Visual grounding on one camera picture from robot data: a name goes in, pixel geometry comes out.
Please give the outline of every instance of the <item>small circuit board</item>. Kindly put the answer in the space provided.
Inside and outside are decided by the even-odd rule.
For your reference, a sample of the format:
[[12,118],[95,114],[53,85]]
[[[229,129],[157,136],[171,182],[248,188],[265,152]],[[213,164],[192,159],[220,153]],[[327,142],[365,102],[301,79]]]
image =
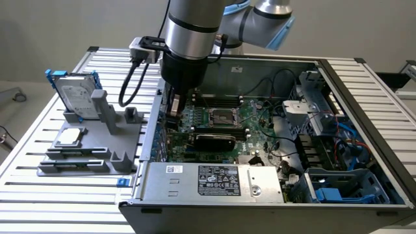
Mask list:
[[[276,140],[260,132],[261,127],[267,134],[275,136],[272,125],[259,124],[272,119],[263,110],[256,99],[245,100],[235,108],[196,107],[189,101],[179,130],[167,134],[168,161],[239,163],[239,158],[252,158],[256,151],[267,156]],[[223,142],[204,141],[201,146],[199,138],[213,136],[224,136]]]

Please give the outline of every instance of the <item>aluminum extrusion table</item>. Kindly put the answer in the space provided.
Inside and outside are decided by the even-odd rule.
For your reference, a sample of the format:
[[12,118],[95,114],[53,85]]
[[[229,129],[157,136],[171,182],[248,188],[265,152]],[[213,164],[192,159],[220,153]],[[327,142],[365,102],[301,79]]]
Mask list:
[[[103,87],[108,92],[107,100],[113,104],[116,111],[124,109],[117,104],[117,96],[131,67],[129,59],[129,51],[125,49],[99,48],[85,53],[73,70],[76,73],[93,70],[99,72]],[[357,63],[352,58],[325,59],[407,170],[416,178],[415,114],[365,63]],[[127,95],[135,90],[141,71],[141,67],[136,69]],[[145,119],[149,118],[159,80],[159,65],[151,64],[140,91],[129,105],[145,112]],[[36,176],[37,164],[44,159],[44,152],[64,123],[63,111],[64,105],[55,95],[0,166],[0,234],[132,234],[133,230],[115,205],[115,202],[127,199],[132,193],[132,188],[116,188],[120,176]],[[145,131],[147,124],[141,128],[136,162]],[[416,223],[407,227],[388,227],[375,233],[415,232]]]

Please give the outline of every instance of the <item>white wall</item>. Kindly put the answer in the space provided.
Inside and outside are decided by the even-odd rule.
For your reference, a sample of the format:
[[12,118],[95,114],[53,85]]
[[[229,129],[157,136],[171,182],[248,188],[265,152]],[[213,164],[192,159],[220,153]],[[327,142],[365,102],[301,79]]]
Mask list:
[[[71,70],[85,49],[127,47],[155,36],[167,0],[0,0],[0,80],[45,81]],[[245,53],[361,57],[377,71],[416,59],[415,0],[292,0],[297,17],[280,51]]]

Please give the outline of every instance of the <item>power supply label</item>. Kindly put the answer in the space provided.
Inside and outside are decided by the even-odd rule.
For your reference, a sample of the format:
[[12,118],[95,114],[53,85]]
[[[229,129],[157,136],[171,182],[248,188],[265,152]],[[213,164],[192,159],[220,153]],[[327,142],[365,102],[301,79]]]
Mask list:
[[241,196],[237,167],[199,166],[197,181],[203,196]]

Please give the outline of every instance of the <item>cpu socket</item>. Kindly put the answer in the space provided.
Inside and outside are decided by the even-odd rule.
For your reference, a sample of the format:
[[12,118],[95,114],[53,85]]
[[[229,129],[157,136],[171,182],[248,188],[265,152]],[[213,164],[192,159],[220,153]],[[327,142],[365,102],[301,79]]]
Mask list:
[[237,127],[236,109],[209,109],[209,126]]

